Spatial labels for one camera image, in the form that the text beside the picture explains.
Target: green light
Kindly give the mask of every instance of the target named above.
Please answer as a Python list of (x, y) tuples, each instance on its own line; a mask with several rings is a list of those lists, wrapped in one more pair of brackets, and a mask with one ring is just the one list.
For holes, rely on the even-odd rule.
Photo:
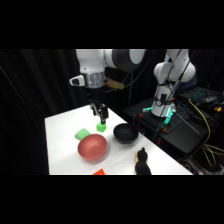
[(155, 101), (153, 102), (152, 107), (150, 107), (150, 108), (144, 108), (144, 109), (143, 109), (143, 112), (146, 112), (146, 111), (150, 111), (150, 110), (152, 110), (152, 109), (153, 109), (154, 104), (155, 104)]
[(165, 124), (168, 124), (170, 122), (172, 115), (173, 115), (173, 111), (171, 110), (171, 108), (169, 108), (168, 113), (167, 113), (167, 118), (164, 122)]

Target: black bowl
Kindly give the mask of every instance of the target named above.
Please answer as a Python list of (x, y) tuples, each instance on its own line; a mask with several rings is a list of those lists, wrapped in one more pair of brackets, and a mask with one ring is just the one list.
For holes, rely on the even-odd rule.
[(138, 138), (138, 131), (131, 124), (120, 124), (115, 127), (114, 136), (121, 144), (131, 144)]

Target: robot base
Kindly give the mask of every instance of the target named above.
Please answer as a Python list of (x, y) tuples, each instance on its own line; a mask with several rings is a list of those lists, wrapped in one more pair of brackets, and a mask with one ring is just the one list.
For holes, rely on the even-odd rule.
[[(148, 101), (147, 105), (153, 105), (153, 100)], [(155, 116), (152, 113), (152, 110), (150, 110), (146, 113), (143, 113), (142, 119), (146, 121), (147, 123), (151, 124), (155, 129), (157, 129), (160, 126), (160, 124), (165, 122), (166, 117)], [(182, 123), (183, 121), (176, 114), (174, 114), (168, 124), (167, 130), (164, 133), (166, 134), (170, 133)]]
[(168, 117), (168, 113), (170, 110), (173, 110), (175, 108), (175, 105), (172, 103), (170, 105), (167, 105), (165, 108), (164, 106), (158, 107), (156, 104), (154, 104), (152, 108), (152, 113), (157, 117)]

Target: small black figurine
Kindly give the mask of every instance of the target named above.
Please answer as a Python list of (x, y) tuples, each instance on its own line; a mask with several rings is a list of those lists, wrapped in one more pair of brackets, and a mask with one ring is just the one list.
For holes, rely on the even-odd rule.
[(135, 171), (137, 175), (152, 175), (150, 168), (147, 165), (148, 154), (145, 151), (145, 148), (135, 153), (136, 157), (136, 166)]

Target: green object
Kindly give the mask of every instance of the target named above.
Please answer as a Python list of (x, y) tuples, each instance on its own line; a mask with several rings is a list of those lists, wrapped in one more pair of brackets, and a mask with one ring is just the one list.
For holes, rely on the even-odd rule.
[(107, 129), (106, 124), (101, 124), (101, 122), (97, 125), (97, 131), (104, 132)]
[(165, 124), (168, 124), (170, 122), (170, 119), (171, 119), (172, 115), (173, 115), (173, 111), (171, 109), (169, 109), (169, 111), (167, 113), (167, 118), (164, 122)]
[(86, 129), (82, 129), (81, 131), (79, 131), (76, 135), (75, 138), (77, 138), (78, 140), (83, 140), (85, 137), (89, 136), (90, 133), (86, 130)]

